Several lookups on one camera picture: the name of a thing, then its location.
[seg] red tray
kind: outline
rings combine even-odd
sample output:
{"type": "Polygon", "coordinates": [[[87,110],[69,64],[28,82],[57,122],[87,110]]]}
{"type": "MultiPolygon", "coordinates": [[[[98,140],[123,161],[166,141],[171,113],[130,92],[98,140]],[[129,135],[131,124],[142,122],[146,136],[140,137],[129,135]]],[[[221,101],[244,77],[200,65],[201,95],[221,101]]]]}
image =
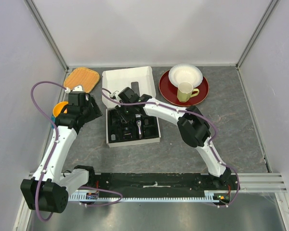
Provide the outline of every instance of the red tray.
{"type": "Polygon", "coordinates": [[[170,83],[168,73],[169,71],[166,71],[159,80],[159,91],[168,102],[177,106],[189,107],[201,103],[207,97],[209,93],[209,84],[207,79],[203,77],[201,84],[197,87],[199,89],[199,94],[190,98],[185,103],[180,102],[177,98],[178,88],[170,83]]]}

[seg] yellow bowl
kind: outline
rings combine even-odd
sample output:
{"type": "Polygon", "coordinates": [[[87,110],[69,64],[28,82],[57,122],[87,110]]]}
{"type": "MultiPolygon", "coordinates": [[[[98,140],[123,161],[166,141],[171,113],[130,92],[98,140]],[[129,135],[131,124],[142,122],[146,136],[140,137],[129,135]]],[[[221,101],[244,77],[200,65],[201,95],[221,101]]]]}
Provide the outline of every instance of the yellow bowl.
{"type": "Polygon", "coordinates": [[[53,108],[53,116],[54,116],[54,117],[57,117],[57,116],[61,113],[63,107],[64,107],[65,105],[67,105],[67,104],[68,104],[68,101],[63,101],[63,102],[58,103],[58,104],[53,108]]]}

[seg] mug handle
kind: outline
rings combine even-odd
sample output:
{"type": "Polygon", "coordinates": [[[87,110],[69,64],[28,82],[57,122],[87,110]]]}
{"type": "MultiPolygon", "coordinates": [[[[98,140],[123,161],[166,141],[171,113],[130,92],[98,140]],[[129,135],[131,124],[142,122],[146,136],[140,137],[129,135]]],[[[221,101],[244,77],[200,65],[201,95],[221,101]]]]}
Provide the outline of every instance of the mug handle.
{"type": "Polygon", "coordinates": [[[198,88],[193,89],[192,92],[195,92],[195,91],[196,91],[196,93],[195,93],[195,94],[192,94],[192,95],[191,95],[191,98],[194,97],[194,96],[197,96],[197,95],[199,94],[199,89],[198,89],[198,88]]]}

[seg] light green mug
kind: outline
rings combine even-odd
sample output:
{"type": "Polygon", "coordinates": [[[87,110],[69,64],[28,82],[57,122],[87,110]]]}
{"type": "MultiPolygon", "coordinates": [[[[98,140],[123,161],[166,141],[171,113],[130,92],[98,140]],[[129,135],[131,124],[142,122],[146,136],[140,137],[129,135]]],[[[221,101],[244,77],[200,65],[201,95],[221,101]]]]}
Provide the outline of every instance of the light green mug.
{"type": "Polygon", "coordinates": [[[197,96],[199,94],[199,89],[195,88],[193,84],[189,82],[182,82],[178,86],[178,93],[177,98],[180,102],[185,103],[187,102],[191,97],[197,96]]]}

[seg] white cardboard box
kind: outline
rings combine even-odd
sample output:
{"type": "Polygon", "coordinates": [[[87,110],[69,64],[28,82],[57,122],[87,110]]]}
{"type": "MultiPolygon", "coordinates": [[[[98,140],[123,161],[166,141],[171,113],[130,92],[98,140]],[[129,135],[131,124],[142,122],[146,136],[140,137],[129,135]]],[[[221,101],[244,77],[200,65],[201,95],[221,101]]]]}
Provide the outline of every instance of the white cardboard box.
{"type": "MultiPolygon", "coordinates": [[[[156,91],[155,91],[154,80],[153,80],[153,75],[152,75],[152,68],[150,66],[104,71],[102,76],[103,76],[102,86],[103,88],[108,89],[110,92],[114,92],[117,90],[122,91],[126,87],[131,88],[131,83],[138,82],[140,96],[143,94],[147,94],[147,95],[151,95],[153,98],[156,97],[156,91]]],[[[107,107],[106,109],[106,143],[108,144],[110,148],[160,142],[161,135],[160,135],[160,129],[159,129],[159,122],[158,122],[159,137],[157,138],[109,143],[108,109],[114,108],[116,104],[107,100],[105,97],[102,97],[102,102],[107,107]]]]}

